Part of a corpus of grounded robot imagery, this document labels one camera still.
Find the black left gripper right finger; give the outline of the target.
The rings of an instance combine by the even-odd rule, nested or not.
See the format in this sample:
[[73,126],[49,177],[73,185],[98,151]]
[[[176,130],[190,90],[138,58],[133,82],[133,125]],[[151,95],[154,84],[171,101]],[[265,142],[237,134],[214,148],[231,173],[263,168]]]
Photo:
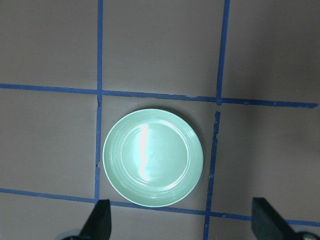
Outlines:
[[307,240],[307,232],[295,232],[263,197],[254,197],[251,229],[257,240]]

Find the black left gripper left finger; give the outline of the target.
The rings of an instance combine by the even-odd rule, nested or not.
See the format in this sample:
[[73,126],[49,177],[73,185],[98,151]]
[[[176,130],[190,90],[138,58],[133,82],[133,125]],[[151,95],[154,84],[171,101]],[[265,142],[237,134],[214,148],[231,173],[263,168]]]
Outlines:
[[111,204],[99,200],[80,231],[80,240],[109,240],[111,236]]

